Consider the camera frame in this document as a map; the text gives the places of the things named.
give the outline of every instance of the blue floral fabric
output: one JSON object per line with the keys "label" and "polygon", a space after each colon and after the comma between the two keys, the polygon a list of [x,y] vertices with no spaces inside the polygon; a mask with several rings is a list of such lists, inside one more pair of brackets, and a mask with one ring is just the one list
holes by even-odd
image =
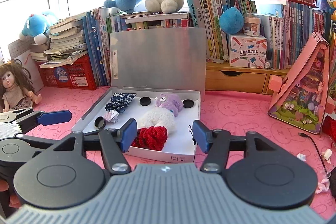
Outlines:
{"label": "blue floral fabric", "polygon": [[116,92],[112,95],[111,102],[105,106],[105,109],[106,111],[115,110],[118,113],[123,113],[136,95],[136,93]]}

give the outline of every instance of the black lens cap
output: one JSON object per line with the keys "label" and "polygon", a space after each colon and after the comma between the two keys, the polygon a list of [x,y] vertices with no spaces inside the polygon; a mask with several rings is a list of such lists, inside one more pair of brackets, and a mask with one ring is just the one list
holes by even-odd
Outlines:
{"label": "black lens cap", "polygon": [[151,104],[151,99],[149,97],[142,97],[140,99],[140,105],[149,106]]}
{"label": "black lens cap", "polygon": [[95,119],[94,126],[96,128],[102,129],[106,126],[106,120],[103,117],[99,116]]}
{"label": "black lens cap", "polygon": [[194,101],[190,99],[186,99],[182,103],[184,108],[192,108],[194,106]]}

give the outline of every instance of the purple plush toy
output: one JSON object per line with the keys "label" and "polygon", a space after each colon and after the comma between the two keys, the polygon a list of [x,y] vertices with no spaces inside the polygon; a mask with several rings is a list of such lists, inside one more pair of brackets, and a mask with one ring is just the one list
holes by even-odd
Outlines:
{"label": "purple plush toy", "polygon": [[177,94],[161,93],[156,100],[156,106],[170,110],[175,117],[177,117],[179,112],[183,109],[183,103]]}

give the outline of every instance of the metal screw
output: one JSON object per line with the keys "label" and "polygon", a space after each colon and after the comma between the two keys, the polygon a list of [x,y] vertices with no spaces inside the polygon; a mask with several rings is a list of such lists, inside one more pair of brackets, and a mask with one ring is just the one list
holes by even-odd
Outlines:
{"label": "metal screw", "polygon": [[216,172],[216,171],[219,170],[219,165],[215,164],[213,162],[210,162],[208,164],[205,164],[203,166],[203,169],[204,169],[204,171],[207,171],[207,172]]}
{"label": "metal screw", "polygon": [[125,172],[128,169],[128,165],[127,164],[113,164],[112,165],[112,170],[115,172]]}

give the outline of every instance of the wooden drawer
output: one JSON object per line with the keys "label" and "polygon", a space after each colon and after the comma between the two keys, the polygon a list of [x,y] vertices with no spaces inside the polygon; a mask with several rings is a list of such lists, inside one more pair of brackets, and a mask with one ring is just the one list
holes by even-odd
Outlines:
{"label": "wooden drawer", "polygon": [[263,93],[265,80],[262,73],[206,70],[205,89]]}

